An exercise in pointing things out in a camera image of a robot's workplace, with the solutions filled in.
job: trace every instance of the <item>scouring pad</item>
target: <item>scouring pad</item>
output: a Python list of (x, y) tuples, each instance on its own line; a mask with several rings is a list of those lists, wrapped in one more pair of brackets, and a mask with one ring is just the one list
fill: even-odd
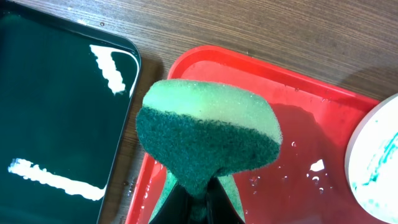
[[(212, 177), (265, 166), (277, 159), (282, 143), (275, 114), (261, 96), (218, 83), (159, 81), (146, 94), (136, 124), (144, 149), (169, 170), (157, 207), (176, 182), (200, 201)], [(243, 216), (228, 178), (221, 183)], [(198, 208), (192, 216), (204, 214)]]

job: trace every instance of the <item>red tray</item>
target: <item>red tray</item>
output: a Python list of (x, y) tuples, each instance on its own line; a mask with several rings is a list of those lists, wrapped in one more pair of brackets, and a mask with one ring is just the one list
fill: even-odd
[[(382, 223), (356, 203), (344, 172), (349, 138), (378, 101), (214, 46), (183, 54), (169, 78), (234, 85), (263, 96), (275, 111), (280, 157), (234, 175), (246, 223)], [(325, 168), (310, 170), (320, 159)], [(145, 155), (127, 224), (148, 223), (165, 171)]]

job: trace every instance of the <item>wood grain surface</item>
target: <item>wood grain surface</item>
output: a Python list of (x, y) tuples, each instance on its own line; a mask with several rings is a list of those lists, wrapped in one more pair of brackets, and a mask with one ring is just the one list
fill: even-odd
[(101, 223), (124, 223), (127, 214), (143, 157), (134, 129), (142, 97), (193, 47), (219, 45), (378, 100), (398, 92), (398, 0), (17, 2), (124, 36), (141, 51), (144, 71)]

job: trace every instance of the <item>black tray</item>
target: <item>black tray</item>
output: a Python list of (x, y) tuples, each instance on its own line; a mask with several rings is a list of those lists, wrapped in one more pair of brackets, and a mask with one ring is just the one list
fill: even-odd
[(0, 0), (0, 223), (96, 223), (141, 69), (122, 37)]

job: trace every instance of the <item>red tray rim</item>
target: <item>red tray rim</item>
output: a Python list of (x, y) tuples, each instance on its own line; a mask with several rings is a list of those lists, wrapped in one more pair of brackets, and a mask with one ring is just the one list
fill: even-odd
[[(328, 90), (331, 90), (335, 93), (337, 93), (338, 95), (345, 95), (348, 97), (355, 97), (357, 101), (362, 101), (363, 103), (367, 104), (367, 105), (373, 105), (376, 106), (377, 104), (379, 104), (379, 101), (372, 99), (370, 97), (364, 96), (364, 95), (360, 95), (358, 93), (354, 93), (352, 91), (349, 90), (345, 90), (343, 88), (340, 88), (338, 86), (334, 86), (325, 82), (322, 82), (320, 80), (316, 80), (314, 78), (311, 77), (307, 77), (305, 75), (301, 75), (297, 72), (293, 72), (281, 67), (278, 67), (276, 65), (264, 62), (262, 60), (256, 59), (256, 58), (252, 58), (249, 57), (247, 55), (243, 55), (237, 52), (234, 52), (232, 50), (228, 50), (228, 49), (224, 49), (222, 47), (217, 47), (217, 46), (213, 46), (213, 45), (203, 45), (203, 46), (199, 46), (199, 47), (195, 47), (193, 49), (188, 50), (187, 52), (185, 52), (184, 54), (182, 54), (181, 56), (179, 56), (178, 59), (176, 59), (176, 61), (173, 63), (173, 65), (171, 66), (170, 70), (169, 70), (169, 74), (167, 76), (167, 79), (172, 79), (172, 78), (179, 78), (179, 77), (175, 77), (175, 71), (178, 69), (178, 67), (181, 65), (181, 63), (186, 60), (188, 57), (195, 55), (197, 53), (200, 52), (204, 52), (204, 51), (210, 51), (210, 52), (214, 52), (217, 51), (219, 53), (225, 54), (225, 55), (229, 55), (230, 57), (236, 57), (240, 60), (242, 60), (243, 62), (247, 62), (250, 64), (254, 64), (257, 66), (261, 66), (264, 68), (268, 68), (270, 70), (274, 70), (278, 73), (283, 73), (285, 76), (300, 80), (302, 82), (306, 82), (309, 83), (311, 85), (314, 86), (320, 86), (322, 88), (326, 88)], [(143, 199), (142, 198), (136, 198), (137, 195), (139, 194), (140, 191), (145, 191), (145, 187), (143, 187), (143, 183), (146, 183), (149, 181), (150, 176), (144, 176), (144, 173), (146, 170), (152, 170), (153, 166), (154, 166), (154, 162), (155, 160), (148, 154), (145, 153), (144, 155), (144, 159), (142, 161), (142, 165), (141, 165), (141, 169), (139, 172), (139, 176), (137, 178), (137, 183), (136, 186), (134, 188), (134, 194), (132, 196), (132, 200), (131, 200), (131, 204), (129, 207), (129, 211), (127, 213), (127, 218), (126, 218), (126, 222), (125, 224), (131, 224), (138, 221), (139, 216), (134, 216), (135, 212), (137, 212), (137, 214), (139, 214), (139, 210), (141, 209), (141, 204)]]

